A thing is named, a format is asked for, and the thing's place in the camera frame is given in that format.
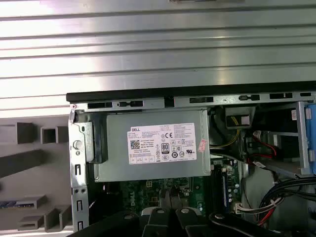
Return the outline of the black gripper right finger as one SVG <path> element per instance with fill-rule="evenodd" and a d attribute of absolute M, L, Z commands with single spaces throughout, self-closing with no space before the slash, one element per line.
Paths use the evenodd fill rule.
<path fill-rule="evenodd" d="M 280 233 L 266 230 L 235 215 L 211 213 L 198 215 L 184 206 L 177 191 L 172 191 L 172 209 L 186 237 L 279 237 Z"/>

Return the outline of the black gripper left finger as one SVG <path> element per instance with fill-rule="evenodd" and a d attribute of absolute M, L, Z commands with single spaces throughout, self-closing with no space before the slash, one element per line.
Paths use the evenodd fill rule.
<path fill-rule="evenodd" d="M 143 209 L 141 215 L 121 211 L 73 233 L 74 237 L 167 237 L 171 217 L 170 191 L 160 194 L 159 207 Z"/>

